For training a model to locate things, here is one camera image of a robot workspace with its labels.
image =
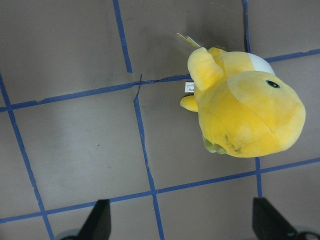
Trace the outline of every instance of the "floor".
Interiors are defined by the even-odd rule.
[[[254,240],[257,196],[320,231],[319,10],[318,0],[2,0],[0,239],[77,233],[98,199],[111,201],[111,240]],[[176,33],[270,62],[306,108],[296,144],[208,153],[197,114],[179,105],[193,48]]]

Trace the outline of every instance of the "plush toy body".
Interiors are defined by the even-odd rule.
[[[202,47],[190,55],[188,69],[194,95],[180,105],[198,112],[209,152],[258,157],[284,151],[298,139],[304,105],[262,58]]]

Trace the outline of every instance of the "black object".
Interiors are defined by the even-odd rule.
[[[98,200],[77,236],[62,240],[108,240],[111,234],[110,201]]]
[[[259,240],[320,240],[314,232],[298,232],[264,197],[253,199],[252,228]]]

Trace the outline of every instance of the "black eye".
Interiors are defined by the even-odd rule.
[[[280,86],[279,86],[278,84],[276,84],[275,82],[273,82],[273,81],[265,80],[265,82],[266,82],[269,86],[271,86],[271,87],[273,87],[273,88],[275,88],[275,89],[279,89],[279,88],[280,88]]]

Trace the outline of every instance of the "white tag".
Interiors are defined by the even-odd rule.
[[[194,82],[186,82],[184,87],[185,93],[194,93],[195,92],[195,83]]]

